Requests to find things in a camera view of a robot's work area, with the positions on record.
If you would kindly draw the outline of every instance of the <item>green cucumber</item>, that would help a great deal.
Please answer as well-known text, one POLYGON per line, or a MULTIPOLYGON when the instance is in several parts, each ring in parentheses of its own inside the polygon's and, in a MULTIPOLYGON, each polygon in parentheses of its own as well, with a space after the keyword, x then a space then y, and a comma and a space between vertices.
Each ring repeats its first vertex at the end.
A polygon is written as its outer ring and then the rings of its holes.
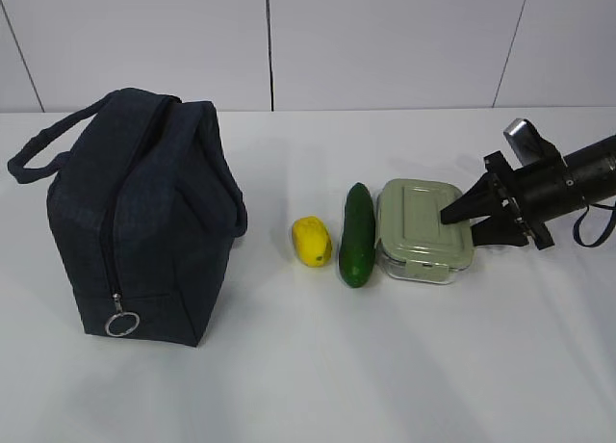
POLYGON ((374 268, 374 206, 370 191, 356 183, 346 196, 345 226, 340 242, 340 276, 350 287, 368 282, 374 268))

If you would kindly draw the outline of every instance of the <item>dark blue lunch bag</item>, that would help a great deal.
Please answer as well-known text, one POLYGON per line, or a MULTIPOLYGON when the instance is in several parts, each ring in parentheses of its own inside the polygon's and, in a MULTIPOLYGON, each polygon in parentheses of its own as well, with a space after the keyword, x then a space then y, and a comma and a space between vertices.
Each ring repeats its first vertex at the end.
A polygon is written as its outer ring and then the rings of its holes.
POLYGON ((113 91, 42 130, 8 168, 19 183, 56 173, 49 225, 86 333, 199 343, 246 231, 212 103, 113 91), (91 116, 70 151, 25 168, 91 116))

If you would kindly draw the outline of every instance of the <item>food container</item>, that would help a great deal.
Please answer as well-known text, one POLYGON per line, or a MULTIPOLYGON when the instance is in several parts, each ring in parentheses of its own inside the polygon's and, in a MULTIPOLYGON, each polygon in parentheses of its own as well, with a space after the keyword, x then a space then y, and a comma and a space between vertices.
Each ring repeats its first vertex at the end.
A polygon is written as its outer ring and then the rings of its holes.
POLYGON ((396 179, 377 203, 376 260, 391 277, 447 284, 473 261, 469 221, 441 224, 441 210, 462 193, 436 181, 396 179))

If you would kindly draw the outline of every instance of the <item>zipper pull ring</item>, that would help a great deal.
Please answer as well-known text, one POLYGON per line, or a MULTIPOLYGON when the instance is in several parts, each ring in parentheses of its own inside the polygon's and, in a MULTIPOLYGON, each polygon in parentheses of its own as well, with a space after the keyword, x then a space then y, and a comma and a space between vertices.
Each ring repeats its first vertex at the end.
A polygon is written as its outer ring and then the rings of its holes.
POLYGON ((124 311, 124 308, 122 308, 122 303, 120 301, 122 298, 120 294, 115 293, 112 295, 112 297, 114 298, 115 314, 110 316, 109 320, 107 320, 107 323, 105 323, 105 332, 107 332, 107 335, 109 335, 110 337, 124 337, 137 328, 137 326, 141 322, 141 318, 137 313, 133 311, 124 311), (130 316, 135 320, 133 325, 122 332, 112 332, 112 324, 114 323, 114 321, 127 316, 130 316))

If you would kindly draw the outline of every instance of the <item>yellow lemon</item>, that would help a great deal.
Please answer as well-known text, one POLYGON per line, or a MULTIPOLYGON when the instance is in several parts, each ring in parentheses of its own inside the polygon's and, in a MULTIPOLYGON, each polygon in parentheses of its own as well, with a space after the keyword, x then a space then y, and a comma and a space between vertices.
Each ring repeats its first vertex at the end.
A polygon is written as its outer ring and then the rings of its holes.
POLYGON ((331 238, 317 217, 305 217, 293 223, 293 244, 299 260, 309 267, 322 267, 331 258, 331 238))

